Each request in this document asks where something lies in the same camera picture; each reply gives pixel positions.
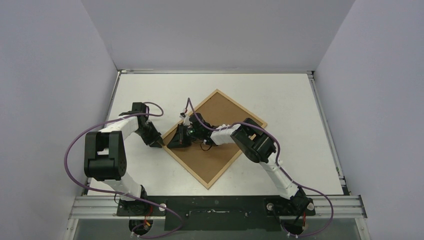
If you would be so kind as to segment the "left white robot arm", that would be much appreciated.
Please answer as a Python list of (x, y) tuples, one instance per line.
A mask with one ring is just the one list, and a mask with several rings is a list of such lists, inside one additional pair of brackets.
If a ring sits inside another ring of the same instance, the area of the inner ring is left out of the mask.
[(85, 175), (111, 187), (123, 206), (139, 216), (149, 210), (148, 196), (145, 188), (127, 172), (124, 143), (127, 137), (136, 134), (150, 148), (164, 145), (161, 133), (150, 120), (154, 115), (151, 105), (152, 102), (134, 102), (131, 110), (122, 112), (118, 119), (85, 135)]

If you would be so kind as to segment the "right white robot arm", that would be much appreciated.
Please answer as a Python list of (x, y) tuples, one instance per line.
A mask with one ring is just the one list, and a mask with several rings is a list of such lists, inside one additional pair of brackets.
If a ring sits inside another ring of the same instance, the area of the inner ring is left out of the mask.
[(286, 213), (294, 215), (302, 209), (300, 198), (306, 196), (304, 190), (280, 169), (277, 141), (252, 118), (233, 124), (211, 125), (200, 113), (191, 116), (182, 113), (180, 117), (183, 122), (177, 125), (176, 133), (167, 144), (169, 149), (187, 148), (193, 142), (210, 147), (236, 144), (250, 161), (260, 164), (267, 173), (278, 195), (284, 198), (282, 207)]

